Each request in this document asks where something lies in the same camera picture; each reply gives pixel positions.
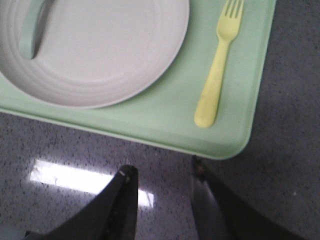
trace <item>fork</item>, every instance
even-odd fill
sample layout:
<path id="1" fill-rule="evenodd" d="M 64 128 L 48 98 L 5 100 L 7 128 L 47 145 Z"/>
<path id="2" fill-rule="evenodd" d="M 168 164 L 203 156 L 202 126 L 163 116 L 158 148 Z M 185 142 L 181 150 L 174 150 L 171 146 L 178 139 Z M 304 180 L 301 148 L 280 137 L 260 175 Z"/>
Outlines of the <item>fork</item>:
<path id="1" fill-rule="evenodd" d="M 215 122 L 228 50 L 239 33 L 243 8 L 244 0 L 227 0 L 219 18 L 218 47 L 194 114 L 194 122 L 200 128 Z"/>

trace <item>fork handle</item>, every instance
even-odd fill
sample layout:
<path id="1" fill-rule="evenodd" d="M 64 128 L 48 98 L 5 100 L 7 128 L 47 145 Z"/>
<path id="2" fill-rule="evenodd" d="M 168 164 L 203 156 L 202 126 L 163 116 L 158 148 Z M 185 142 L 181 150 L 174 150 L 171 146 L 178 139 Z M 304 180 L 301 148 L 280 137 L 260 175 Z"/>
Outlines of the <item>fork handle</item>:
<path id="1" fill-rule="evenodd" d="M 200 128 L 208 128 L 215 122 L 229 44 L 229 42 L 219 40 L 194 114 L 194 122 Z"/>

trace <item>plastic tray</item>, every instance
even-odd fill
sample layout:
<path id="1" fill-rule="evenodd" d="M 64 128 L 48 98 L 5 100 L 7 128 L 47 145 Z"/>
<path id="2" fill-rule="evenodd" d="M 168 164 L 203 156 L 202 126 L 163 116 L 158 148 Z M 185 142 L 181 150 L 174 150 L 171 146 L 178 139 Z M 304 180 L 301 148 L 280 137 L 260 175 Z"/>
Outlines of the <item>plastic tray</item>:
<path id="1" fill-rule="evenodd" d="M 129 100 L 97 109 L 55 107 L 26 96 L 1 75 L 0 111 L 216 160 L 233 157 L 250 137 L 276 0 L 245 1 L 216 121 L 201 129 L 194 112 L 218 44 L 216 26 L 224 4 L 190 1 L 189 26 L 175 61 Z"/>

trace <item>tray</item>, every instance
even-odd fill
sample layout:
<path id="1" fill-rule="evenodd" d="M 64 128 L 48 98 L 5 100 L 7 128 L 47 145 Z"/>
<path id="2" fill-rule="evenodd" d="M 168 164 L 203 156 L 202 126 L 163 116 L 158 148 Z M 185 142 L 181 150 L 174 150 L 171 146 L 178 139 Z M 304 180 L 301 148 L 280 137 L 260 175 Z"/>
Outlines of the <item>tray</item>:
<path id="1" fill-rule="evenodd" d="M 246 0 L 231 44 L 214 125 L 194 124 L 197 102 L 218 39 L 225 0 L 190 0 L 182 48 L 149 88 L 122 103 L 96 109 L 51 106 L 26 96 L 0 76 L 0 111 L 188 154 L 224 160 L 248 143 L 276 0 Z"/>

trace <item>speckled floor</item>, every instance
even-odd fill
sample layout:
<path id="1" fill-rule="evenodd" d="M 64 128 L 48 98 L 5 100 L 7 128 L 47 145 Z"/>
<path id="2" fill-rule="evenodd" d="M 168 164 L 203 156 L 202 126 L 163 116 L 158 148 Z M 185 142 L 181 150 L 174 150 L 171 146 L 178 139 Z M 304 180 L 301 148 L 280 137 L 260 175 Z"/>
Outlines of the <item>speckled floor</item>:
<path id="1" fill-rule="evenodd" d="M 320 239 L 320 1 L 279 0 L 247 148 L 207 160 L 227 186 L 259 212 Z M 29 181 L 36 160 L 114 174 L 139 169 L 154 195 L 140 206 L 136 239 L 197 239 L 190 204 L 191 156 L 0 113 L 0 232 L 46 232 L 94 195 Z"/>

